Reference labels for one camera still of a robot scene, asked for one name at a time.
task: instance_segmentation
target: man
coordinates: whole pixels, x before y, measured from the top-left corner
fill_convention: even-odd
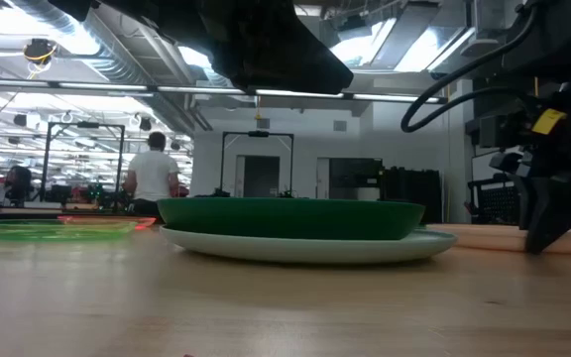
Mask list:
[[[8,206],[33,200],[32,173],[20,166],[14,166],[0,183],[0,204]]]
[[[138,154],[129,164],[123,188],[134,193],[134,211],[139,214],[159,215],[157,201],[170,198],[179,181],[177,163],[164,153],[167,138],[154,132],[148,140],[149,152]]]

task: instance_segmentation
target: door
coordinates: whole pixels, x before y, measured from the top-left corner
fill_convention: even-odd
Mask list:
[[[233,195],[235,197],[244,196],[244,170],[246,168],[246,157],[238,156],[237,165],[235,167],[235,192]]]
[[[244,161],[244,197],[279,195],[279,157],[247,156]]]
[[[329,198],[329,159],[316,160],[316,198]]]

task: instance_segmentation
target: white t-shirt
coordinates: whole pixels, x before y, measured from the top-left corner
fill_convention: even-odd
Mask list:
[[[169,174],[177,174],[177,163],[169,155],[151,150],[138,154],[129,164],[129,171],[136,173],[134,198],[157,201],[170,198]]]

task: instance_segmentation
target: green bowl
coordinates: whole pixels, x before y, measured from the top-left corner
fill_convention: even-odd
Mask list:
[[[158,201],[167,228],[266,238],[399,240],[424,206],[302,198],[169,198]]]

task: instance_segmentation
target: white plate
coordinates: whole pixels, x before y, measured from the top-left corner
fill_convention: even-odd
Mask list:
[[[281,263],[368,264],[424,259],[451,248],[448,233],[415,230],[398,241],[315,240],[226,236],[167,229],[170,242],[190,251],[221,257]]]

